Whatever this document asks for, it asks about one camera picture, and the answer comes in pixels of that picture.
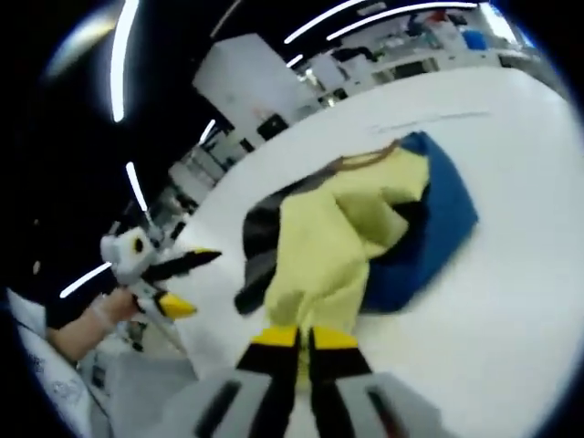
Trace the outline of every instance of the blue cloth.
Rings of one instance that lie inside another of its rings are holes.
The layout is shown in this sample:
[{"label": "blue cloth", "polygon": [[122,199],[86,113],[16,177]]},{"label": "blue cloth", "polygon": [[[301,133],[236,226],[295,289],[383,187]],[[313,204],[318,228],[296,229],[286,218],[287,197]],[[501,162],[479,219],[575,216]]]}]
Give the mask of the blue cloth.
[{"label": "blue cloth", "polygon": [[487,50],[485,36],[478,30],[465,30],[462,35],[466,46],[471,50]]},{"label": "blue cloth", "polygon": [[427,155],[430,183],[420,203],[396,211],[410,223],[408,233],[385,255],[371,260],[361,309],[393,312],[403,308],[448,262],[478,221],[458,171],[425,132],[401,140],[408,151]]}]

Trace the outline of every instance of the yellow towel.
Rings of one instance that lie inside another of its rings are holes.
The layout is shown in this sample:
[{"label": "yellow towel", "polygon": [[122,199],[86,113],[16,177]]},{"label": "yellow towel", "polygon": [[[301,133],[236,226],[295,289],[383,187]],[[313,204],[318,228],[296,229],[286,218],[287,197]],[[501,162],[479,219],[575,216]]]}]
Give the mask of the yellow towel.
[{"label": "yellow towel", "polygon": [[408,228],[391,206],[420,201],[429,178],[427,159],[400,147],[381,158],[379,152],[346,158],[342,166],[356,169],[289,196],[280,207],[276,274],[264,302],[275,325],[350,333],[369,260],[394,246]]}]

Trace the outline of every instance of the human hand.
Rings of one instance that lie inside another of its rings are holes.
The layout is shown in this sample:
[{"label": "human hand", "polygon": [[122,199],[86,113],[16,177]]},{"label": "human hand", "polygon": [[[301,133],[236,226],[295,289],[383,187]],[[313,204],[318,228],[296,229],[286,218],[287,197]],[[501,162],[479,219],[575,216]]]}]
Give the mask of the human hand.
[{"label": "human hand", "polygon": [[138,307],[136,306],[134,297],[125,287],[116,287],[103,300],[102,309],[114,324],[127,321],[138,313]]}]

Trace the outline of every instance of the white tabletop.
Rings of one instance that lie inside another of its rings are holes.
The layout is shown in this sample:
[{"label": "white tabletop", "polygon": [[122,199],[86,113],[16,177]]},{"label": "white tabletop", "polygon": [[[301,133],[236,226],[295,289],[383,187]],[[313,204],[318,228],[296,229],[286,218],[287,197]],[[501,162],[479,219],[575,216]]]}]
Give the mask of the white tabletop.
[{"label": "white tabletop", "polygon": [[[239,162],[177,245],[224,255],[169,287],[199,306],[179,323],[193,366],[232,366],[263,311],[239,317],[245,213],[339,157],[426,130],[454,160],[480,216],[461,251],[401,313],[361,316],[356,335],[466,438],[518,438],[546,420],[581,356],[584,146],[568,104],[523,72],[462,68],[408,78],[303,120]],[[314,436],[306,404],[288,436]]]}]

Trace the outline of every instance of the robotic hand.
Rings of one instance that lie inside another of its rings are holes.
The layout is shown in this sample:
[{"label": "robotic hand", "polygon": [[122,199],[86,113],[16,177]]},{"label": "robotic hand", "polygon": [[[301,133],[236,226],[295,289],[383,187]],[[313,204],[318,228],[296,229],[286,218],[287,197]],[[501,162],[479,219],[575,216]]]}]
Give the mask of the robotic hand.
[{"label": "robotic hand", "polygon": [[[234,370],[184,388],[167,402],[161,422],[142,436],[285,436],[300,345],[296,327],[264,330]],[[453,437],[422,396],[389,373],[372,373],[352,336],[314,327],[308,349],[311,408],[321,437]]]},{"label": "robotic hand", "polygon": [[166,329],[177,318],[186,318],[196,312],[191,303],[163,290],[158,284],[173,276],[187,274],[191,269],[205,265],[221,255],[220,252],[198,249],[161,262],[155,245],[158,235],[150,237],[144,229],[133,228],[122,235],[104,235],[100,242],[101,257],[111,263],[118,283],[135,297],[136,305],[152,324],[179,351],[181,343]]}]

